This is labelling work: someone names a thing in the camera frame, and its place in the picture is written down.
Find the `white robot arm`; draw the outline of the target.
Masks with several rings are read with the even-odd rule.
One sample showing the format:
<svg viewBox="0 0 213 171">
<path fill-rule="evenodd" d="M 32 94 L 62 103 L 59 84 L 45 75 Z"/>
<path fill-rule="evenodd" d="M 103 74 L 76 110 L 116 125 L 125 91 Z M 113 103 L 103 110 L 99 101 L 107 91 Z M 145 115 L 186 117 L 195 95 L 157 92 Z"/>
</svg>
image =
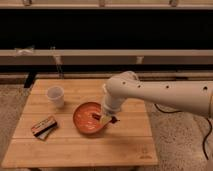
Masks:
<svg viewBox="0 0 213 171">
<path fill-rule="evenodd" d="M 110 77 L 103 85 L 100 123 L 105 125 L 129 98 L 141 99 L 213 119 L 213 81 L 140 81 L 133 71 Z"/>
</svg>

